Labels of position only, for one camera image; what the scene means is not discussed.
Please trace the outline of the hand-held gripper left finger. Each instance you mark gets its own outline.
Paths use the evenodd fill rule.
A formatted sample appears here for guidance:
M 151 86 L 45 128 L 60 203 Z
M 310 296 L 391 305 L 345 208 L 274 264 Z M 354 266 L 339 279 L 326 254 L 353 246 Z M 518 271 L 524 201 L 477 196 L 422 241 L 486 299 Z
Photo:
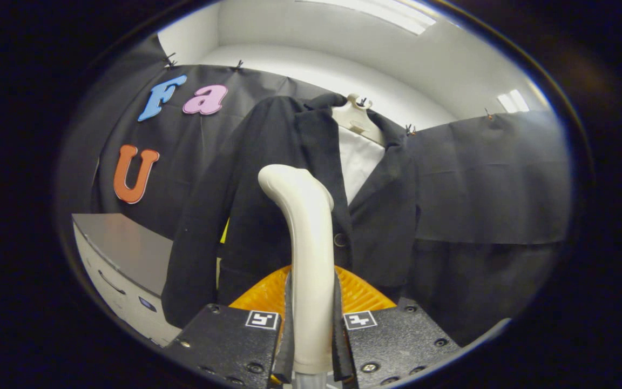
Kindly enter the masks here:
M 285 323 L 289 273 L 289 266 L 274 271 L 231 305 L 206 305 L 165 348 L 166 356 L 227 385 L 291 383 L 292 336 Z

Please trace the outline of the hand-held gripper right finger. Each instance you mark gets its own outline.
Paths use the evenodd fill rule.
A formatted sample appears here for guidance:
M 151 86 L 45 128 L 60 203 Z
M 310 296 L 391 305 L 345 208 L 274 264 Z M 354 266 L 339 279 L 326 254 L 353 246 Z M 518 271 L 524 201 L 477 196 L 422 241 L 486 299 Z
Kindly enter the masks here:
M 346 269 L 335 269 L 333 376 L 343 388 L 388 386 L 460 351 L 418 303 L 393 302 Z

